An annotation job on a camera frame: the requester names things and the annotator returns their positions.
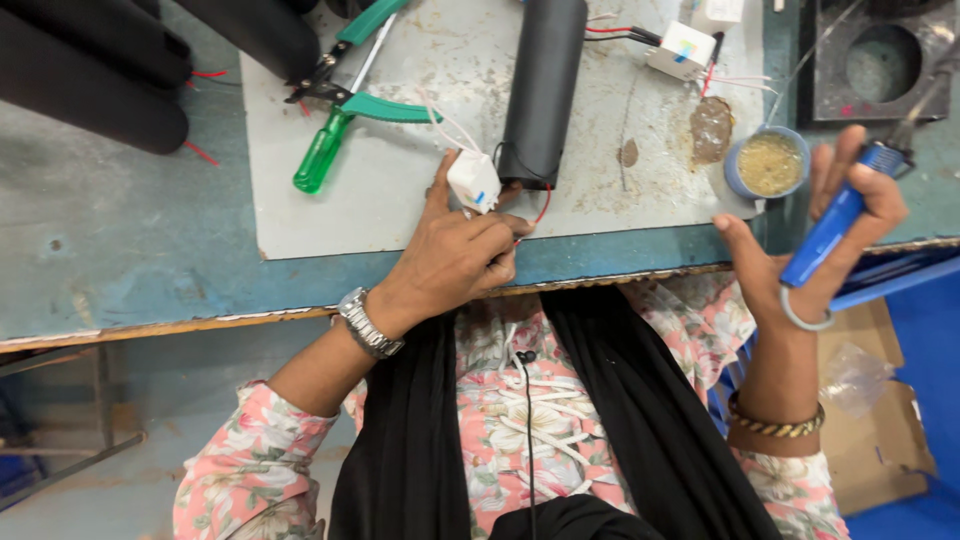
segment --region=fingernail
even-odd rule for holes
[[[718,215],[713,218],[713,227],[717,228],[717,231],[723,232],[730,228],[730,219],[725,215]]]

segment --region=black scarf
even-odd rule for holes
[[[613,513],[601,519],[596,512],[606,508],[591,503],[578,510],[586,499],[569,498],[537,508],[538,538],[658,538],[644,530],[671,540],[780,538],[663,340],[620,292],[592,287],[540,297],[596,406],[642,525],[630,534],[598,528],[584,536],[568,528],[580,535],[563,536],[558,524],[569,526],[577,516],[573,522],[636,525],[606,503]],[[453,318],[448,313],[417,326],[406,347],[368,375],[364,427],[334,491],[331,540],[474,536],[457,423]],[[529,509],[501,516],[492,538],[518,538],[505,528],[526,530],[527,520]]]

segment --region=green screwdriver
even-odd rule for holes
[[[360,85],[363,84],[364,79],[367,77],[367,72],[370,71],[370,66],[373,64],[373,59],[376,58],[376,53],[379,52],[380,46],[383,45],[384,38],[386,38],[390,27],[394,24],[394,19],[396,19],[395,12],[383,23],[383,27],[380,28],[380,32],[377,33],[376,41],[373,43],[373,49],[370,50],[367,59],[363,62],[363,67],[360,68],[356,79],[353,80],[353,86],[350,87],[351,94],[356,94],[357,90],[360,89]],[[310,194],[320,191],[320,188],[324,185],[326,172],[330,169],[330,165],[333,164],[333,160],[337,157],[337,151],[340,150],[340,143],[344,138],[344,132],[354,117],[355,114],[344,112],[339,105],[334,104],[330,107],[330,117],[326,119],[324,128],[319,130],[317,136],[313,138],[313,142],[310,143],[310,149],[307,151],[306,156],[303,157],[303,162],[300,163],[297,174],[294,175],[294,186],[296,186],[297,189]]]

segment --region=floral shirt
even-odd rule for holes
[[[706,393],[756,327],[730,274],[621,285],[633,308],[669,346],[690,384]],[[601,419],[550,328],[537,295],[476,301],[455,326],[458,418],[471,508],[471,537],[485,539],[503,513],[530,504],[525,396],[513,351],[527,364],[537,501],[591,493],[633,512]],[[310,458],[335,418],[306,414],[262,381],[238,390],[240,407],[187,470],[174,503],[178,540],[316,540],[318,483]],[[363,425],[366,384],[345,407]],[[733,451],[787,539],[848,538],[823,454],[782,458]]]

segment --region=white adapter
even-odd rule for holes
[[[727,32],[743,18],[743,0],[694,0],[690,26],[704,34]]]
[[[461,152],[446,173],[446,180],[465,207],[487,213],[496,206],[501,184],[490,156]]]
[[[717,40],[677,21],[670,23],[660,47],[647,57],[647,65],[684,81],[694,81],[707,69]]]

